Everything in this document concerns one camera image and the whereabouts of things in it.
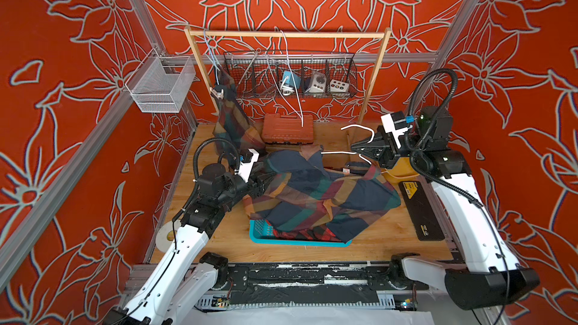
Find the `dark multicolour plaid shirt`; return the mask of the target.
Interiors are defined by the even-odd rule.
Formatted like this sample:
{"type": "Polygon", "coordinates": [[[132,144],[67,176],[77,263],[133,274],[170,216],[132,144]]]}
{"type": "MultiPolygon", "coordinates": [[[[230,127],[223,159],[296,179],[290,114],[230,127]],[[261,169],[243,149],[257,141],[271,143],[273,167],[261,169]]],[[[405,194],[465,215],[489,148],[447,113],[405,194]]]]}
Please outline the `dark multicolour plaid shirt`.
{"type": "Polygon", "coordinates": [[[283,232],[325,226],[346,243],[400,206],[379,167],[345,175],[326,169],[321,152],[321,146],[307,145],[268,154],[264,168],[272,181],[261,197],[244,198],[249,219],[283,232]]]}

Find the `white wire hanger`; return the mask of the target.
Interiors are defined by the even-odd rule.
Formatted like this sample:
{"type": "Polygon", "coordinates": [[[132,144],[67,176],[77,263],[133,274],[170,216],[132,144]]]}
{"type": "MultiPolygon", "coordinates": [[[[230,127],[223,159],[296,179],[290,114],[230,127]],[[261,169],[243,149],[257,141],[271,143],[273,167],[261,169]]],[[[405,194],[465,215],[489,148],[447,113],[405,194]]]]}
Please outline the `white wire hanger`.
{"type": "Polygon", "coordinates": [[[275,85],[275,88],[277,89],[279,95],[281,96],[281,98],[283,98],[284,102],[286,103],[286,105],[293,111],[293,113],[295,113],[299,119],[300,119],[300,124],[301,127],[304,127],[304,117],[303,117],[303,109],[301,106],[301,100],[299,98],[299,92],[298,92],[298,88],[296,87],[296,79],[295,79],[295,75],[291,69],[291,63],[290,63],[290,59],[289,59],[289,55],[288,55],[288,43],[287,43],[287,38],[286,35],[284,34],[284,32],[282,30],[279,31],[284,39],[284,44],[285,44],[285,54],[286,54],[286,62],[287,62],[287,67],[288,67],[288,75],[285,76],[283,78],[283,80],[281,81],[281,83],[277,83],[275,85]],[[291,104],[289,101],[287,101],[286,99],[286,94],[284,94],[284,89],[283,87],[286,85],[288,79],[291,79],[290,82],[290,88],[292,90],[292,93],[296,95],[297,98],[297,103],[299,106],[299,110],[297,111],[291,104]]]}

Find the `red black plaid shirt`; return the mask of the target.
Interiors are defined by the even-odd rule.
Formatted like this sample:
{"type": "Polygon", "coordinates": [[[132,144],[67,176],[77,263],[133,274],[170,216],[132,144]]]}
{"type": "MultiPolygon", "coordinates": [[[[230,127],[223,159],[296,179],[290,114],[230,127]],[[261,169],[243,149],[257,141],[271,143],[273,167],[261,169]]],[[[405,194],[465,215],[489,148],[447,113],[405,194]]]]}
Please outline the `red black plaid shirt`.
{"type": "Polygon", "coordinates": [[[325,226],[292,232],[273,230],[273,234],[278,239],[286,239],[292,241],[341,242],[341,240],[325,226]]]}

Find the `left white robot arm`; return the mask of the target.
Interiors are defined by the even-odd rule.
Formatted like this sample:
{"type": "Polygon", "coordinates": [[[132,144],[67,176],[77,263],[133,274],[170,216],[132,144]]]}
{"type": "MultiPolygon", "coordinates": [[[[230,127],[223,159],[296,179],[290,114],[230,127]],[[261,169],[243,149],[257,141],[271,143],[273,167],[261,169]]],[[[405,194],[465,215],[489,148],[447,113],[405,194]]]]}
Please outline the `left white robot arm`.
{"type": "Polygon", "coordinates": [[[225,138],[210,138],[194,152],[194,190],[172,219],[174,239],[147,281],[105,324],[181,324],[212,288],[229,281],[228,260],[200,254],[227,212],[245,197],[260,197],[273,174],[260,153],[239,150],[225,138]]]}

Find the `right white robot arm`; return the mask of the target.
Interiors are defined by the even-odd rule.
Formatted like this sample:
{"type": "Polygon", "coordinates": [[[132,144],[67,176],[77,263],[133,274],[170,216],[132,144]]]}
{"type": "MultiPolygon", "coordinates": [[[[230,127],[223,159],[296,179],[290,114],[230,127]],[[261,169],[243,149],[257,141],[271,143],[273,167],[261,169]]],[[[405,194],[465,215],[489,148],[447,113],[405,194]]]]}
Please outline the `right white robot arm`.
{"type": "Polygon", "coordinates": [[[540,284],[532,268],[522,266],[483,205],[474,177],[461,152],[449,148],[452,116],[447,107],[458,87],[451,69],[435,69],[418,83],[448,75],[451,87],[438,106],[416,109],[417,95],[410,97],[406,112],[382,116],[370,138],[352,144],[354,153],[392,169],[406,157],[437,195],[454,227],[461,246],[463,265],[426,260],[418,254],[392,257],[386,279],[395,287],[421,282],[447,293],[463,310],[510,305],[540,284]]]}

